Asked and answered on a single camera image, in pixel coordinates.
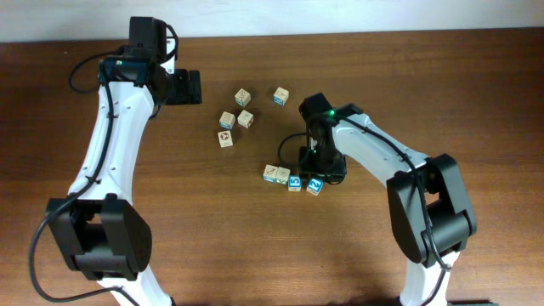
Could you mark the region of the number six wooden block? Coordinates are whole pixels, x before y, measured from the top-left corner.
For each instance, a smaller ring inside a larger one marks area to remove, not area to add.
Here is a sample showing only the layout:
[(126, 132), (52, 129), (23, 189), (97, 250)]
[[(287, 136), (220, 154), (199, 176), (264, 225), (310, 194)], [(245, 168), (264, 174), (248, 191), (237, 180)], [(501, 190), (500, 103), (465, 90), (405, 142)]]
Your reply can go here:
[(288, 180), (291, 174), (291, 170), (285, 167), (278, 167), (275, 177), (277, 184), (288, 184)]

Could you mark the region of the leaf picture wooden block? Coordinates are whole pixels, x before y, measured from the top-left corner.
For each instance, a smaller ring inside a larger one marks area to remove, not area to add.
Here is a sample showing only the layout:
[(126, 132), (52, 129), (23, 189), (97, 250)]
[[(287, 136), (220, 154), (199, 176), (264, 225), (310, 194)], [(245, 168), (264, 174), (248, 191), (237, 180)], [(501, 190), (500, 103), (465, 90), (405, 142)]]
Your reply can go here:
[(278, 170), (279, 168), (277, 166), (267, 164), (263, 170), (263, 179), (265, 181), (275, 183)]

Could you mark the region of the blue number five block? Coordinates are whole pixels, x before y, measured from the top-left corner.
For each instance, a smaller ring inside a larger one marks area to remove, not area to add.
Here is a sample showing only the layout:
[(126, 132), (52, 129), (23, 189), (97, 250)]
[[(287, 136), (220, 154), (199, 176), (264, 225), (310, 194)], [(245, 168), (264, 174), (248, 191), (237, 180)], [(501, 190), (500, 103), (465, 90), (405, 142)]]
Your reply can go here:
[(302, 189), (302, 181), (298, 175), (290, 175), (287, 186), (289, 191), (300, 191)]

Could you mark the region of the baseball picture blue block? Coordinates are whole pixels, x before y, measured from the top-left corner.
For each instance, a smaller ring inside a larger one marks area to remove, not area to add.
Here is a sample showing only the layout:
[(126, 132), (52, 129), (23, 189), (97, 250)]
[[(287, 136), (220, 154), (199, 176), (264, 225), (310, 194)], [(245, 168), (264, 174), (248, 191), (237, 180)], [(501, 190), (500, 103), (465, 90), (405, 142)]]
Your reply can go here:
[(311, 178), (307, 183), (306, 191), (310, 194), (317, 196), (324, 185), (324, 182), (321, 179)]

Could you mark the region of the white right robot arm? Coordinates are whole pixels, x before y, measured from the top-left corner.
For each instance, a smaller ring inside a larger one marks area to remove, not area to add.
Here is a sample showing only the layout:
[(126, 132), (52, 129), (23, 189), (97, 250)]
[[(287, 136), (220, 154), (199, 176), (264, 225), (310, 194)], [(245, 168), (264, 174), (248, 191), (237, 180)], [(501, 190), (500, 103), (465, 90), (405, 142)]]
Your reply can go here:
[(391, 227), (407, 258), (398, 305), (445, 305), (451, 269), (477, 231), (456, 160), (410, 149), (349, 104), (303, 102), (299, 112), (323, 162), (351, 157), (386, 188)]

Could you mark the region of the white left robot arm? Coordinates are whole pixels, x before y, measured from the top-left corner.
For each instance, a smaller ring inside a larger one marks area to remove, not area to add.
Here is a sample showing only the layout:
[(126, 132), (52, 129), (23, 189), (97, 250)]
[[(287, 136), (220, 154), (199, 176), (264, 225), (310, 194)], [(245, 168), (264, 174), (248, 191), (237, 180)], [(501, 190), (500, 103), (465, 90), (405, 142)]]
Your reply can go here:
[(150, 226), (133, 207), (133, 172), (147, 122), (163, 105), (198, 105), (201, 76), (155, 59), (99, 63), (99, 111), (82, 168), (46, 227), (69, 269), (121, 305), (172, 305), (150, 267)]

